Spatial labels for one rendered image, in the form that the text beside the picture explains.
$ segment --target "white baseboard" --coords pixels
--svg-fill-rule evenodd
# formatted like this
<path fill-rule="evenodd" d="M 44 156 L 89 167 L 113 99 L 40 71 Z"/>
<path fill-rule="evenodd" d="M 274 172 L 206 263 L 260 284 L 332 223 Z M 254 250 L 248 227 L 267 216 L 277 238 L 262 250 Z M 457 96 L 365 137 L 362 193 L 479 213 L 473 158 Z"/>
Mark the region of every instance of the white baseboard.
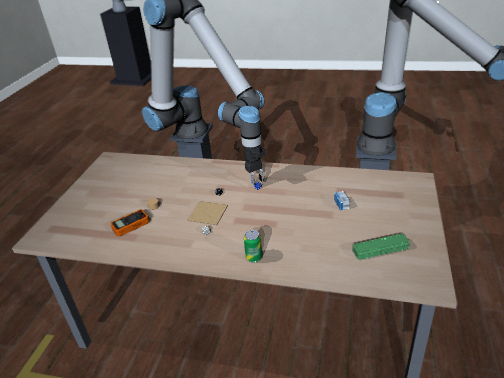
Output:
<path fill-rule="evenodd" d="M 0 90 L 0 102 L 7 99 L 9 96 L 12 96 L 17 91 L 20 91 L 25 86 L 28 86 L 30 83 L 37 80 L 42 75 L 47 74 L 50 70 L 56 68 L 58 65 L 58 59 L 53 58 L 51 61 L 46 62 L 44 65 L 38 67 L 28 75 L 23 76 L 21 79 Z"/>
<path fill-rule="evenodd" d="M 262 69 L 322 69 L 322 70 L 354 70 L 381 71 L 381 61 L 275 61 L 275 60 L 236 60 L 239 68 Z M 0 102 L 17 91 L 23 89 L 37 78 L 58 65 L 105 65 L 112 66 L 112 58 L 94 57 L 58 57 L 42 65 L 20 80 L 0 90 Z M 217 68 L 211 59 L 179 59 L 173 60 L 174 67 L 181 68 Z M 436 61 L 407 61 L 406 71 L 469 71 L 478 72 L 484 69 L 473 61 L 436 62 Z"/>

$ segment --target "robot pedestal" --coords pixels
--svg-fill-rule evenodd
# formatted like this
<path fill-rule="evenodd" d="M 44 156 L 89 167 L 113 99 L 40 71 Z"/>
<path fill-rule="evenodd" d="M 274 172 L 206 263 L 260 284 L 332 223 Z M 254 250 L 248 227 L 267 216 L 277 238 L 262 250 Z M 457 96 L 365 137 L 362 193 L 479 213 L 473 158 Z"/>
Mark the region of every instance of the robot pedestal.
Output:
<path fill-rule="evenodd" d="M 360 158 L 361 169 L 390 170 L 390 161 L 397 159 L 396 149 L 385 155 L 370 155 L 357 147 L 357 158 Z"/>
<path fill-rule="evenodd" d="M 151 63 L 140 8 L 101 14 L 116 77 L 114 85 L 144 86 L 151 79 Z"/>
<path fill-rule="evenodd" d="M 181 157 L 212 159 L 210 139 L 208 138 L 208 133 L 211 129 L 212 124 L 208 124 L 206 133 L 197 138 L 180 138 L 173 134 L 170 137 L 170 141 L 177 142 L 179 156 Z"/>

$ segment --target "green egg carton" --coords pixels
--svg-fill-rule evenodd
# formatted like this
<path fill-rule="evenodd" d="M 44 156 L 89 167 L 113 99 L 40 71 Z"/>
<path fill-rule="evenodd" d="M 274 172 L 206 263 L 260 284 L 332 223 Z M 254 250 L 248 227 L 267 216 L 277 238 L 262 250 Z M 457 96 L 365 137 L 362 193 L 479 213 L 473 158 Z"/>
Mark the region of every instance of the green egg carton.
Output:
<path fill-rule="evenodd" d="M 356 242 L 352 250 L 357 259 L 368 259 L 386 255 L 389 253 L 400 252 L 409 249 L 409 240 L 403 233 L 382 236 L 381 238 L 370 239 L 367 241 Z"/>

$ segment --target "cardboard square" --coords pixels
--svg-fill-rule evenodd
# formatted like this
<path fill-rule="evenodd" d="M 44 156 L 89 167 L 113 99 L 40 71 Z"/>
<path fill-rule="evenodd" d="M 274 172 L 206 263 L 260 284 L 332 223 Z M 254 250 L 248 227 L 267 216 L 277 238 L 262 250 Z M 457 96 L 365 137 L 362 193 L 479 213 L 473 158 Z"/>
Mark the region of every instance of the cardboard square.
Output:
<path fill-rule="evenodd" d="M 206 203 L 200 201 L 188 221 L 201 222 L 203 224 L 217 225 L 226 211 L 227 204 Z"/>

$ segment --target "orange device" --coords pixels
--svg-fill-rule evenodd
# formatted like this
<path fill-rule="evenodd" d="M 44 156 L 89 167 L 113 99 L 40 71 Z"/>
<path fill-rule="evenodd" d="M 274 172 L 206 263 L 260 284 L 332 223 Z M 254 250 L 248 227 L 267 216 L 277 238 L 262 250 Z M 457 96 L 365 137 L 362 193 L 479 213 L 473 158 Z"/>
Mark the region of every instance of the orange device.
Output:
<path fill-rule="evenodd" d="M 149 216 L 147 213 L 144 210 L 138 210 L 111 222 L 110 225 L 112 226 L 112 231 L 114 231 L 117 236 L 123 236 L 148 223 Z"/>

